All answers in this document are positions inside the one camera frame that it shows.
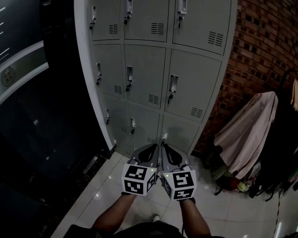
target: gray locker cabinet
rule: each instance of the gray locker cabinet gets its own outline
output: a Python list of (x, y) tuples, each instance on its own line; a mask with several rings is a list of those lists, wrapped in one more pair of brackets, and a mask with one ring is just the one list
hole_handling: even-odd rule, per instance
[(165, 114), (163, 117), (163, 127), (160, 141), (163, 140), (164, 134), (167, 133), (165, 143), (174, 145), (187, 153), (198, 130), (198, 126)]
[(120, 39), (120, 0), (93, 0), (92, 4), (92, 40)]
[(117, 143), (115, 151), (122, 155), (130, 156), (130, 131), (126, 118), (125, 103), (104, 94), (101, 97), (101, 103), (105, 120), (108, 120), (107, 128), (112, 143)]
[(156, 143), (159, 113), (143, 107), (129, 104), (130, 131), (134, 150), (144, 145)]
[(124, 98), (120, 45), (93, 46), (93, 57), (100, 91)]
[(130, 101), (160, 109), (165, 52), (160, 47), (125, 45)]
[(223, 55), (230, 6), (231, 0), (176, 0), (173, 43)]
[(124, 25), (125, 39), (165, 42), (168, 8), (169, 0), (125, 0), (124, 16), (130, 16)]
[(172, 50), (165, 111), (201, 123), (209, 104), (221, 62)]

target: pink cloth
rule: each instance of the pink cloth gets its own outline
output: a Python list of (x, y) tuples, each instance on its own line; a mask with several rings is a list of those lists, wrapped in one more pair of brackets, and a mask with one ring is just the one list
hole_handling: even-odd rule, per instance
[(259, 93), (215, 135), (214, 145), (220, 145), (221, 158), (229, 172), (243, 178), (257, 161), (275, 118), (278, 98), (274, 92)]

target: locker vent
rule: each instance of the locker vent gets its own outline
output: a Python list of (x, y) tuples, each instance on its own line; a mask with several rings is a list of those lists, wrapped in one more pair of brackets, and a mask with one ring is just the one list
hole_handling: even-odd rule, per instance
[(154, 139), (151, 139), (151, 138), (147, 138), (147, 141), (149, 142), (149, 143), (151, 143), (151, 144), (154, 144), (155, 143), (155, 140)]
[(158, 97), (157, 96), (154, 96), (152, 94), (149, 94), (149, 102), (158, 105)]
[(127, 133), (127, 130), (125, 127), (121, 127), (121, 131)]
[(122, 88), (120, 86), (114, 85), (114, 90), (115, 90), (115, 93), (122, 94)]
[(191, 109), (191, 113), (190, 113), (190, 114), (191, 114), (192, 116), (194, 116), (194, 117), (201, 118), (202, 113), (203, 113), (203, 110), (201, 110), (201, 109), (197, 109), (197, 108), (193, 107), (193, 108)]
[(117, 24), (115, 24), (115, 25), (109, 25), (108, 32), (110, 34), (117, 34), (118, 33), (118, 25)]
[(223, 38), (224, 35), (215, 32), (209, 32), (208, 43), (216, 46), (222, 46)]
[(163, 23), (151, 23), (151, 34), (163, 35)]

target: shoe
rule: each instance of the shoe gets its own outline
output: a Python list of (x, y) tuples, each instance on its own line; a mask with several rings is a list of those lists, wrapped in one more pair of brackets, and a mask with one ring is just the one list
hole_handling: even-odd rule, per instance
[(160, 221), (160, 216), (155, 215), (152, 219), (152, 222)]

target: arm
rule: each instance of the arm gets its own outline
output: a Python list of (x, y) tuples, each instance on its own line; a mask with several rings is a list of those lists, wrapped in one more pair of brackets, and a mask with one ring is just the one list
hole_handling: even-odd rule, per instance
[(121, 226), (135, 198), (136, 195), (134, 194), (121, 195), (112, 206), (96, 219), (92, 228), (95, 228), (102, 236), (113, 235)]
[(207, 223), (190, 199), (180, 202), (185, 233), (189, 238), (211, 237)]

